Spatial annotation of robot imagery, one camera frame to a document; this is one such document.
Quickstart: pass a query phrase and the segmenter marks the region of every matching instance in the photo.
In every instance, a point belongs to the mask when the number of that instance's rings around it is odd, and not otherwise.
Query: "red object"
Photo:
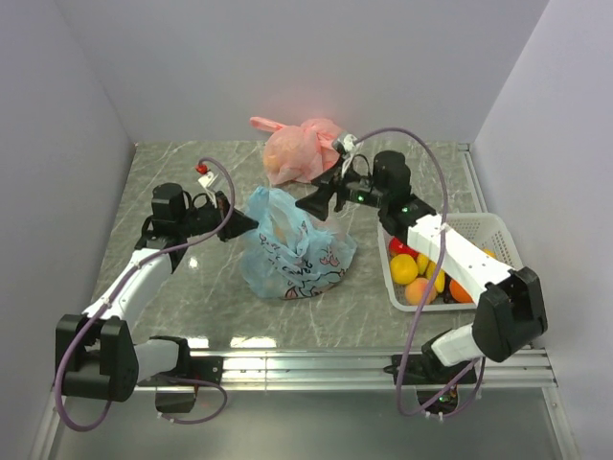
[[[195,170],[201,173],[202,175],[206,174],[209,171],[209,167],[204,163],[195,167]]]
[[[409,246],[404,244],[402,241],[400,241],[396,237],[393,237],[392,240],[390,241],[388,250],[390,251],[390,254],[392,255],[392,257],[395,257],[398,254],[408,254],[413,259],[416,259],[418,255],[420,254],[418,251],[416,251],[415,249],[411,249]]]

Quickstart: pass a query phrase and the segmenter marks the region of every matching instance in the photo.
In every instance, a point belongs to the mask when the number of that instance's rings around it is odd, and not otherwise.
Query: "basket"
[[[519,254],[515,248],[515,243],[511,233],[507,229],[505,222],[495,214],[490,213],[470,213],[470,214],[449,214],[447,223],[464,238],[475,244],[481,249],[489,249],[496,255],[496,259],[504,264],[510,265],[515,269],[523,266]],[[390,237],[381,224],[378,225],[378,243],[383,265],[383,277],[385,286],[390,294],[392,305],[401,311],[415,311],[417,306],[409,305],[404,297],[404,286],[397,285],[392,281],[390,272],[390,254],[388,245]],[[457,311],[475,309],[475,304],[446,304],[443,299],[437,298],[434,303],[426,305],[424,311]]]

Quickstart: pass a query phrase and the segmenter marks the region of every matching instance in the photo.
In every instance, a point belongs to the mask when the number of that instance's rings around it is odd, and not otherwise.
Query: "white wall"
[[[54,328],[93,291],[132,144],[49,0],[0,2],[0,458],[27,458]]]
[[[613,456],[613,2],[551,0],[477,137],[490,208],[541,276],[585,459]]]
[[[136,141],[259,115],[472,141],[547,0],[57,0]]]

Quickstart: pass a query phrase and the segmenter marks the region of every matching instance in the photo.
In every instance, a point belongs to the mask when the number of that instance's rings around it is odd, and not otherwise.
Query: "red fruit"
[[[390,255],[392,257],[395,257],[398,254],[408,254],[413,259],[416,259],[418,257],[418,254],[419,254],[418,251],[416,251],[414,249],[411,249],[409,246],[404,244],[402,241],[400,241],[396,237],[393,237],[392,240],[390,241],[390,245],[388,247],[388,250],[390,251]]]

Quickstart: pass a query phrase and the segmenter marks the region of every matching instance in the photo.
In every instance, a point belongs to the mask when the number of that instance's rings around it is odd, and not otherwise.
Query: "marble floor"
[[[458,145],[442,142],[430,145],[447,180],[450,211],[475,212]],[[212,156],[230,171],[240,209],[257,186],[267,185],[261,162],[262,148],[262,142],[140,144],[108,242],[95,297],[125,267],[143,221],[150,214],[151,192],[156,185],[177,182],[192,194],[201,192],[193,166],[201,156]],[[365,143],[361,152],[372,159],[376,152],[385,149],[406,153],[415,193],[439,209],[441,187],[430,159],[419,146],[395,138],[376,139]],[[290,184],[285,189],[296,197],[313,190],[303,184]],[[337,218],[358,244],[352,266],[338,287],[310,299],[259,299],[238,269],[240,240],[222,243],[211,239],[190,248],[182,264],[141,315],[132,331],[133,339],[140,343],[156,334],[179,335],[192,338],[192,345],[213,349],[403,344],[412,314],[396,310],[389,301],[378,254],[375,210],[348,204]],[[470,311],[425,313],[415,345],[466,324],[472,317]]]

